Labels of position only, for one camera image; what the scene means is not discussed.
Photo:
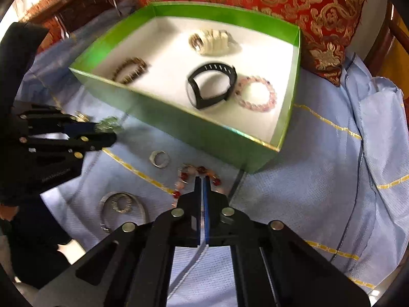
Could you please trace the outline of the person's left hand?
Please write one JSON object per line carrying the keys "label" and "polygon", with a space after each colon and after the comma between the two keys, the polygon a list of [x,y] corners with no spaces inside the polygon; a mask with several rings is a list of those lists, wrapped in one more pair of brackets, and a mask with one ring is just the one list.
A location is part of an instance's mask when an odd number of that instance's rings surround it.
{"label": "person's left hand", "polygon": [[18,206],[6,206],[4,204],[0,205],[0,218],[1,220],[11,221],[18,213]]}

